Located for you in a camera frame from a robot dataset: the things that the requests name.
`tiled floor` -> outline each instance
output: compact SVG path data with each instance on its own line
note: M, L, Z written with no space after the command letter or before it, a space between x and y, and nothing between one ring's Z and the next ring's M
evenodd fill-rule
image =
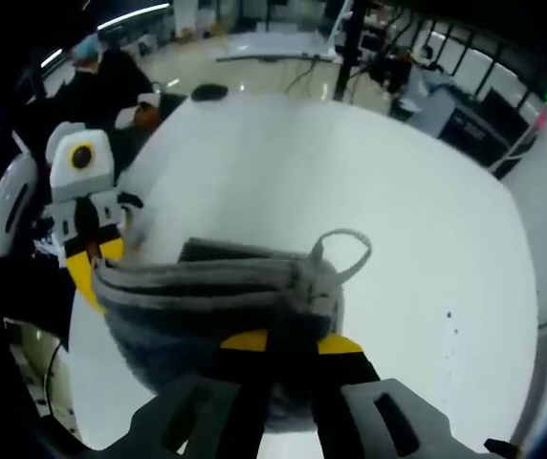
M188 95L198 85L205 82L220 83L232 92L283 93L293 80L306 72L311 62L296 59L280 59L264 62L256 59L216 62L208 55L208 47L224 46L224 38L213 38L203 42L186 45L172 44L157 52L138 58L144 72L153 81L159 82L163 89L176 94ZM332 99L338 77L339 65L320 62L311 75L302 78L288 92L292 98ZM53 94L63 80L72 77L73 70L63 65L45 82L49 94ZM351 80L346 90L344 102L350 103L355 92L354 104L371 111L386 114L388 100L380 87L367 75L358 81ZM23 351L27 364L34 373L35 385L42 384L57 340L31 325L22 326ZM54 376L51 379L51 398L56 418L68 429L74 430L72 396L69 385L69 367L63 349L55 359ZM33 397L39 400L41 414L48 414L48 408L41 403L43 392L35 390Z

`white tabletop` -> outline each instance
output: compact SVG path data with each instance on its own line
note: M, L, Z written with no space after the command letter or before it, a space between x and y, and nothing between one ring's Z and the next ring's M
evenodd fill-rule
M449 416L475 450L509 439L536 349L533 265L514 201L459 152L337 102L233 95L187 101L124 178L144 199L139 257L177 260L191 237L308 251L334 228L365 233L371 260L344 286L343 334L380 376ZM326 243L339 269L359 245ZM92 448L126 433L152 397L102 317L77 301L70 335L77 425ZM315 434L267 437L262 457L320 457Z

